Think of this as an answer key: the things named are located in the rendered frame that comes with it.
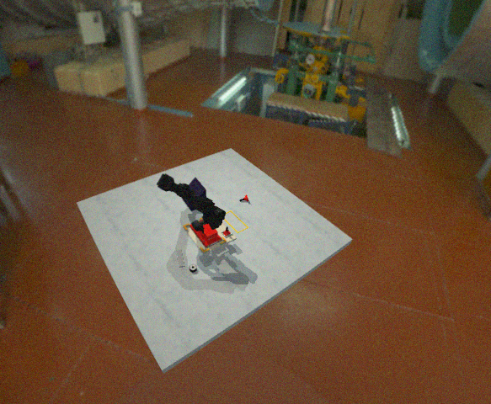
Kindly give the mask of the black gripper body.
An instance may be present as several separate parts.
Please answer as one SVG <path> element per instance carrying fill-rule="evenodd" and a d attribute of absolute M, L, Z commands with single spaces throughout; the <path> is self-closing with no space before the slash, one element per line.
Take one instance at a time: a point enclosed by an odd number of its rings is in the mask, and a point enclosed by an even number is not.
<path fill-rule="evenodd" d="M 199 222 L 198 220 L 193 221 L 193 222 L 191 222 L 191 226 L 195 229 L 195 231 L 200 231 L 203 228 L 203 225 L 206 224 L 206 220 L 208 217 L 212 217 L 212 216 L 211 215 L 207 216 L 207 215 L 203 214 L 203 216 L 202 216 L 203 221 L 201 221 L 201 222 Z"/>

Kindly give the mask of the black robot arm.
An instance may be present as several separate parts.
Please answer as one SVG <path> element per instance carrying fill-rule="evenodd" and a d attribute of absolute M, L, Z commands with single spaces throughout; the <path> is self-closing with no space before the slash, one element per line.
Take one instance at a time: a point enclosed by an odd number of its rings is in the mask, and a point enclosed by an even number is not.
<path fill-rule="evenodd" d="M 174 182 L 174 178 L 165 173 L 161 175 L 156 185 L 166 192 L 175 192 L 178 196 L 188 200 L 199 212 L 207 216 L 211 215 L 212 217 L 207 218 L 206 224 L 209 224 L 212 230 L 215 230 L 221 226 L 222 219 L 225 217 L 226 211 L 214 206 L 215 203 L 212 202 L 213 200 L 203 196 L 196 196 L 195 191 L 193 189 L 190 190 L 190 186 L 188 184 L 177 184 Z"/>

